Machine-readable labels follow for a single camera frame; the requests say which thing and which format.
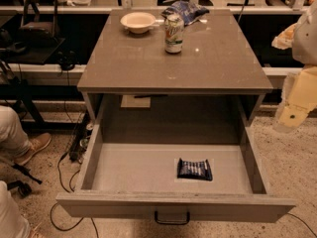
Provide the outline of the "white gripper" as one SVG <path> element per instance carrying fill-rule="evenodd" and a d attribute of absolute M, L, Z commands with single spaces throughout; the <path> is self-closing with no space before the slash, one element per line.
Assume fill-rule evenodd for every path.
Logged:
<path fill-rule="evenodd" d="M 296 24 L 292 24 L 276 36 L 271 45 L 280 50 L 292 47 Z M 306 65 L 298 73 L 290 73 L 286 80 L 288 90 L 277 107 L 273 129 L 290 133 L 297 129 L 317 106 L 317 67 Z"/>

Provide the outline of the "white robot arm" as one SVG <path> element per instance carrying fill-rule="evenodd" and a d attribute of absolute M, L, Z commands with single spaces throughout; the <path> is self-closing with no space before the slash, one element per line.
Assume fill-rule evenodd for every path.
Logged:
<path fill-rule="evenodd" d="M 299 73 L 290 73 L 284 80 L 282 100 L 275 113 L 274 129 L 289 133 L 317 106 L 317 2 L 276 36 L 271 45 L 280 50 L 291 48 L 292 57 L 303 64 Z"/>

